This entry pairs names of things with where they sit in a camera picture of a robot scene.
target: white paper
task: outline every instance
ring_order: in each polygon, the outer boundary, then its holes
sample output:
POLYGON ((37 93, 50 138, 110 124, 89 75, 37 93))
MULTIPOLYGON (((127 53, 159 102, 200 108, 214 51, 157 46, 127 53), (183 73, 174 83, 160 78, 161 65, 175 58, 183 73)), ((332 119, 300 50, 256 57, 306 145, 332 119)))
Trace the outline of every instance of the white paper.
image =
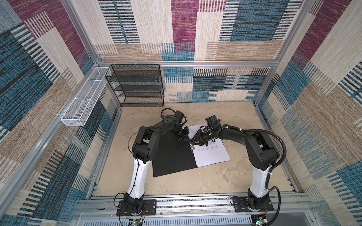
MULTIPOLYGON (((207 124, 189 126, 189 138, 191 139, 201 126, 206 125, 207 124)), ((222 140, 219 138, 216 139, 214 143, 209 141, 209 145, 207 147, 205 145, 191 145, 191 148, 194 153, 196 165, 198 167, 230 160, 230 156, 227 153, 222 140)))

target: striped fabric wall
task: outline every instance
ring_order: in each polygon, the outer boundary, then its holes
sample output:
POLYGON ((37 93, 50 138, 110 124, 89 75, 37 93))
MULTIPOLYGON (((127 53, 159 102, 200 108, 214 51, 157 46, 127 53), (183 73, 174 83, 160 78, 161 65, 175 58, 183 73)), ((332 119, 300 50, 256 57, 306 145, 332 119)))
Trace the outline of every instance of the striped fabric wall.
POLYGON ((104 61, 275 60, 302 0, 71 0, 104 61))
POLYGON ((0 0, 0 189, 92 66, 60 0, 0 0))
POLYGON ((86 198, 117 106, 104 88, 84 127, 62 126, 0 225, 69 225, 86 198))
POLYGON ((161 68, 165 102, 253 101, 267 68, 161 68))
MULTIPOLYGON (((103 61, 275 60, 303 2, 70 1, 103 61)), ((265 78, 258 68, 162 70, 165 102, 252 101, 265 78)))
MULTIPOLYGON (((0 0, 0 189, 93 65, 60 0, 0 0)), ((57 134, 0 225, 62 225, 84 198, 116 112, 57 134)))
POLYGON ((362 1, 317 0, 258 107, 324 225, 362 225, 362 1))

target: red wire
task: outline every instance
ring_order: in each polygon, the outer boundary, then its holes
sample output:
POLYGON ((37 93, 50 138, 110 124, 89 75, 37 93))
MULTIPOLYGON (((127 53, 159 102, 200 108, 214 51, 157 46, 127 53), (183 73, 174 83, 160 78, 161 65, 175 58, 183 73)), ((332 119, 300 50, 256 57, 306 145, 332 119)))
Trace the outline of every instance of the red wire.
POLYGON ((144 212, 143 212, 143 214, 142 214, 142 216, 141 216, 140 219, 142 219, 143 215, 144 215, 144 219, 143 219, 143 220, 146 219, 146 211, 147 211, 147 207, 144 206, 144 212))
POLYGON ((265 205, 264 205, 264 210, 265 210, 265 217, 266 217, 266 220, 268 220, 268 211, 266 210, 265 205))

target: black robot arm segment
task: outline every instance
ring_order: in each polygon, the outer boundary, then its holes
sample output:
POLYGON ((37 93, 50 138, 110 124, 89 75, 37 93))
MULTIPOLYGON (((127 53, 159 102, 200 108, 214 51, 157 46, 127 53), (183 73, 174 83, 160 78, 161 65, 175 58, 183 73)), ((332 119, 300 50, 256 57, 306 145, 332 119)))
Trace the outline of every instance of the black robot arm segment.
POLYGON ((174 115, 167 116, 163 116, 162 112, 162 121, 150 127, 140 127, 135 142, 133 143, 133 157, 143 161, 143 163, 151 161, 155 158, 160 143, 160 138, 163 134, 172 131, 179 140, 187 137, 189 134, 187 127, 182 128, 182 126, 187 121, 187 117, 185 117, 182 112, 173 111, 174 115))
POLYGON ((265 171, 270 165, 274 165, 279 158, 279 153, 271 138, 265 132, 244 132, 238 127, 220 125, 220 119, 215 115, 206 119, 208 126, 200 128, 190 140, 194 145, 208 145, 210 140, 220 138, 243 144, 247 148, 251 164, 265 171))

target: black mounting plate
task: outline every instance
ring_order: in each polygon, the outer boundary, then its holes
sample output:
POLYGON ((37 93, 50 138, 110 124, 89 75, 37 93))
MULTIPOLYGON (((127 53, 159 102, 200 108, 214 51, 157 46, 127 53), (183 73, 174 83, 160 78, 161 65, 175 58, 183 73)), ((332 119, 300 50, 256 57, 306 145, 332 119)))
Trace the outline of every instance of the black mounting plate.
MULTIPOLYGON (((156 205, 157 204, 157 200, 156 199, 146 199, 146 200, 143 200, 143 204, 142 206, 145 206, 147 208, 147 211, 146 211, 146 215, 149 216, 149 215, 156 215, 156 205)), ((118 208, 117 208, 117 213, 116 215, 118 217, 124 217, 124 216, 132 216, 131 213, 134 213, 134 210, 126 207, 126 205, 123 204, 123 201, 119 201, 118 203, 118 208)))
MULTIPOLYGON (((246 198, 247 198, 246 196, 245 197, 238 197, 238 196, 231 197, 231 203, 237 203, 236 205, 233 205, 235 212, 237 212, 237 213, 252 212, 248 208, 248 203, 246 201, 246 198)), ((269 203, 271 203, 271 201, 270 201, 270 198, 268 197, 268 199, 264 203, 266 210, 274 211, 273 205, 269 204, 269 203)))

